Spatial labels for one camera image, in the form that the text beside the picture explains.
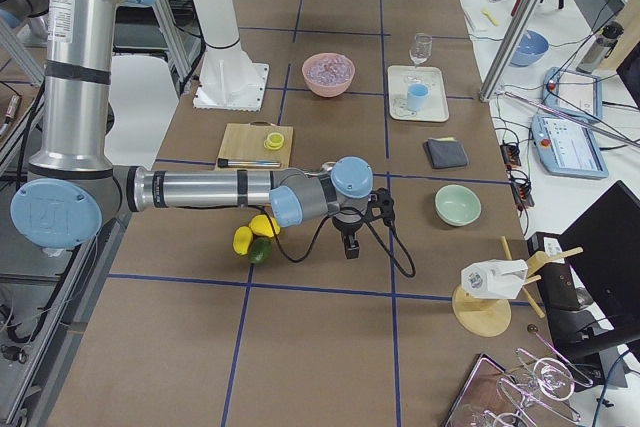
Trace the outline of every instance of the green bowl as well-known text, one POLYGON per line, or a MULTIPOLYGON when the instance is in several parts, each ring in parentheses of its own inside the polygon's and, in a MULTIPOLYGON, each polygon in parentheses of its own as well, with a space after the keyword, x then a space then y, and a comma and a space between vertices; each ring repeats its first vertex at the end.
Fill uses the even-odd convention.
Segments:
POLYGON ((445 185, 436 193, 438 217, 454 227, 462 227, 477 220, 481 210, 478 196, 462 185, 445 185))

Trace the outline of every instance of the white table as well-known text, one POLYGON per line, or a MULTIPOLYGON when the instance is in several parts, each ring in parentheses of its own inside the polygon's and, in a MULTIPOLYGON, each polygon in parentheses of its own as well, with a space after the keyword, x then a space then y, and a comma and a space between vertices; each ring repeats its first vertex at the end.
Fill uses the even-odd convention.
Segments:
MULTIPOLYGON (((489 39, 502 39, 511 21, 511 9, 515 0, 461 0, 462 7, 467 15, 467 28, 473 41, 474 53, 480 75, 484 79, 491 66, 500 42, 489 39), (481 10, 487 8, 499 25, 493 25, 481 10)), ((557 0, 545 0, 536 7, 535 13, 528 25, 528 29, 544 35, 550 44, 558 47, 550 47, 545 56, 529 67, 509 66, 503 77, 502 84, 505 90, 534 100, 540 100, 542 94, 542 82, 545 73, 551 67, 559 67, 576 51, 580 43, 563 45, 566 42, 575 42, 584 39, 590 28, 580 13, 573 0, 565 0, 564 9, 558 10, 557 0)), ((593 39, 581 48, 573 61, 567 65, 570 69, 580 62, 593 39)), ((602 78, 614 75, 615 72, 596 71, 595 75, 602 78)), ((619 77, 615 76, 603 82, 603 99, 609 102, 634 105, 633 99, 627 92, 619 77)), ((513 130, 519 140, 528 137, 528 130, 523 126, 531 125, 531 119, 536 109, 518 101, 499 96, 490 102, 492 115, 496 117, 496 127, 508 127, 513 130)), ((640 137, 640 113, 628 108, 614 108, 604 106, 605 122, 620 130, 632 139, 640 137)), ((510 132, 496 131, 498 139, 512 142, 516 140, 510 132)), ((618 145, 605 136, 596 134, 596 140, 601 147, 618 145)), ((586 180, 568 177, 552 176, 541 164, 535 147, 531 142, 520 144, 520 157, 523 163, 522 170, 527 172, 533 186, 532 196, 535 207, 527 209, 528 220, 522 216, 523 231, 525 236, 536 231, 562 233, 584 210, 586 210, 602 193, 617 180, 624 183, 638 196, 640 196, 640 150, 633 147, 625 147, 619 150, 603 152, 603 157, 609 177, 602 180, 586 180)), ((637 369, 635 359, 628 355, 625 360, 637 369)), ((637 375, 627 376, 628 389, 609 388, 606 398, 615 404, 615 408, 602 408, 599 415, 599 426, 637 425, 640 418, 640 405, 637 402, 640 394, 640 378, 637 375)), ((595 399, 599 396, 601 387, 590 389, 572 397, 572 405, 582 413, 583 423, 591 425, 593 412, 596 406, 595 399)))

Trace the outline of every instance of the wooden cutting board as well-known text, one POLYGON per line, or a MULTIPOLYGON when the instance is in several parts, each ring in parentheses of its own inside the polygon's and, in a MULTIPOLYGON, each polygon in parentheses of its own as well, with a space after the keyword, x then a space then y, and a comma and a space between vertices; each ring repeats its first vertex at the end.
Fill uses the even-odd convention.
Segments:
POLYGON ((233 160, 275 160, 281 168, 289 167, 293 127, 282 125, 227 124, 218 152, 218 158, 233 160), (280 150, 267 150, 264 140, 271 132, 284 135, 284 146, 280 150))

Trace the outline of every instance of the label sticker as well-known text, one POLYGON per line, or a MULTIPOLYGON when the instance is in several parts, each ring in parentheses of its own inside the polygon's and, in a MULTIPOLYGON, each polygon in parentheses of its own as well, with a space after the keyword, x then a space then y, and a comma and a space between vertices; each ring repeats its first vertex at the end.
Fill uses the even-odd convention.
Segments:
POLYGON ((73 41, 75 0, 49 0, 49 37, 47 40, 70 43, 73 41))
MULTIPOLYGON (((558 239, 545 237, 544 251, 547 253, 547 255, 556 255, 562 252, 562 247, 560 247, 560 242, 558 242, 558 239)), ((558 260, 555 260, 554 262, 558 264, 564 264, 564 259, 558 259, 558 260)))

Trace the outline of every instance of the blue container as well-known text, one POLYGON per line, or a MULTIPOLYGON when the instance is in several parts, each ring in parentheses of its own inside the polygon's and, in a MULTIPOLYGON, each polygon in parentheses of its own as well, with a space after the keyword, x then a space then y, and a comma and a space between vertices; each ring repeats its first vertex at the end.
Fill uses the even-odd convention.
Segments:
POLYGON ((520 40, 511 59, 511 65, 526 67, 541 59, 549 50, 549 42, 542 35, 533 30, 527 30, 527 33, 522 36, 522 40, 520 40))

